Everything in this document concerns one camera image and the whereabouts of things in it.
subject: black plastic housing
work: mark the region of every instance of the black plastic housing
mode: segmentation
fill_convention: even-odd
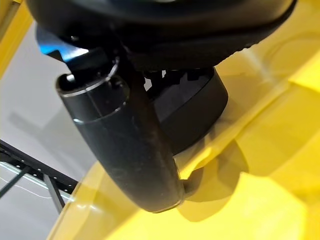
[[[157,213],[180,204],[184,187],[142,78],[98,79],[72,89],[67,76],[57,91],[96,158],[139,207]]]

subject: black circular base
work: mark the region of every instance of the black circular base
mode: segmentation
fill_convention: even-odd
[[[207,134],[228,102],[228,92],[215,69],[198,80],[184,77],[153,102],[174,155]]]

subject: glossy yellow plastic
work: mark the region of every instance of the glossy yellow plastic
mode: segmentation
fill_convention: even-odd
[[[226,110],[176,157],[184,179],[203,168],[194,195],[148,213],[97,163],[48,239],[319,240],[320,1],[299,0],[279,30],[217,71]]]
[[[0,18],[9,9],[10,2],[8,0],[0,0]],[[22,2],[19,6],[14,18],[5,31],[2,39],[0,39],[0,79],[5,73],[12,57],[16,53],[21,41],[25,37],[33,18],[28,11],[27,4]]]

